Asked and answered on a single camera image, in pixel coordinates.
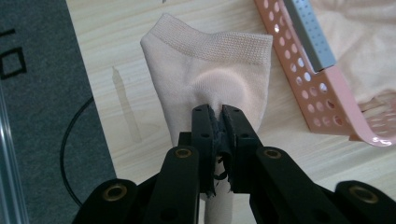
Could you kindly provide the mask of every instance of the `light wood surface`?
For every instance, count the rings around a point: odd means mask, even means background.
[[[136,184],[159,172],[171,148],[161,104],[140,39],[166,12],[205,32],[265,34],[252,0],[67,0],[78,43],[118,178]],[[309,132],[275,53],[268,106],[258,134],[286,150],[321,186],[355,179],[396,199],[396,147],[349,142]],[[246,195],[236,196],[233,223],[254,223]]]

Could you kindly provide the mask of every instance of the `white sock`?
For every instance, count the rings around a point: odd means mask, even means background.
[[[141,45],[174,146],[180,132],[191,131],[191,111],[198,105],[209,104],[217,116],[222,105],[238,107],[259,129],[267,103],[271,36],[204,34],[163,14]],[[206,223],[231,222],[229,190],[227,184],[218,185],[218,196],[206,202]]]

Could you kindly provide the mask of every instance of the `pink plastic basket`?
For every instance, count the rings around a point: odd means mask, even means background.
[[[268,34],[274,37],[277,57],[311,132],[348,135],[349,140],[377,147],[395,144],[396,99],[389,101],[386,111],[366,119],[335,65],[313,71],[284,1],[255,3]]]

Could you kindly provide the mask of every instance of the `screw hole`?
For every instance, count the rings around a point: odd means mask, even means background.
[[[187,158],[192,154],[192,152],[189,149],[180,148],[180,149],[176,150],[175,154],[178,158]]]
[[[103,192],[102,197],[108,202],[115,202],[123,198],[127,191],[127,188],[123,184],[114,184]]]
[[[360,186],[350,187],[349,193],[365,203],[378,203],[378,197],[374,193]]]
[[[274,149],[265,149],[264,155],[271,159],[279,159],[282,157],[282,154]]]

